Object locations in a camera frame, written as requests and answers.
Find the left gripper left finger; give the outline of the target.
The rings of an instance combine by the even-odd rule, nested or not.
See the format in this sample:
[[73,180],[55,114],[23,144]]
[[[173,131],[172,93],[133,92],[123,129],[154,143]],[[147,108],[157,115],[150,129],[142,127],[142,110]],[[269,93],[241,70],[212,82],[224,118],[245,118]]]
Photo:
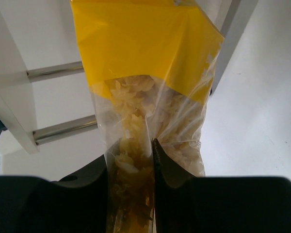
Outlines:
[[105,233],[107,158],[100,157],[58,181],[0,176],[0,233]]

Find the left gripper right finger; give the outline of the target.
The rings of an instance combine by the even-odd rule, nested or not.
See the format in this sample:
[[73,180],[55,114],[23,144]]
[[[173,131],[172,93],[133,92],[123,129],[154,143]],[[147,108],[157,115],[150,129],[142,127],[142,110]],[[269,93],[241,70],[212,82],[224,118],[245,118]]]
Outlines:
[[291,233],[291,181],[195,177],[152,142],[159,233]]

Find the yellow macaroni bag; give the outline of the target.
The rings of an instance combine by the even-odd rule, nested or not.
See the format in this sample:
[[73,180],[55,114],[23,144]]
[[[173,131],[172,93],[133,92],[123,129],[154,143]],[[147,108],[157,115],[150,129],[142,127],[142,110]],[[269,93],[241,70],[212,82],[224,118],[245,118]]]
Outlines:
[[150,233],[152,142],[205,175],[201,128],[223,36],[194,0],[73,0],[82,65],[106,145],[106,231]]

